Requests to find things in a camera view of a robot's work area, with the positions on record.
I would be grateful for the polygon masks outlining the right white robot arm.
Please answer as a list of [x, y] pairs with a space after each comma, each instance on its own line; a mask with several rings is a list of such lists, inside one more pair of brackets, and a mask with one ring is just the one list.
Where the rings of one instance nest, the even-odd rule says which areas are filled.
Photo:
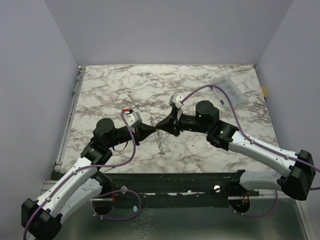
[[311, 153], [283, 150], [246, 137], [238, 127], [220, 120], [219, 109], [208, 100], [196, 104], [195, 115], [186, 115], [172, 107], [170, 114], [155, 127], [176, 137], [182, 131], [206, 134], [206, 140], [212, 146], [242, 154], [272, 169], [271, 172], [244, 171], [240, 178], [229, 184], [230, 191], [236, 196], [247, 190], [276, 190], [299, 201], [308, 197], [316, 175]]

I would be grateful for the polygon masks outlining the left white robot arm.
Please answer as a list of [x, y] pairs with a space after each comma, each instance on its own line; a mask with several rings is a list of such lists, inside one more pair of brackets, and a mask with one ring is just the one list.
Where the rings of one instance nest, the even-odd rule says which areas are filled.
[[106, 197], [112, 190], [111, 179], [100, 171], [107, 167], [115, 146], [132, 141], [136, 147], [156, 128], [144, 124], [130, 113], [122, 117], [124, 126], [116, 128], [109, 118], [99, 120], [93, 137], [71, 169], [36, 200], [26, 199], [21, 206], [23, 239], [31, 234], [37, 240], [52, 240], [59, 233], [68, 214], [85, 201]]

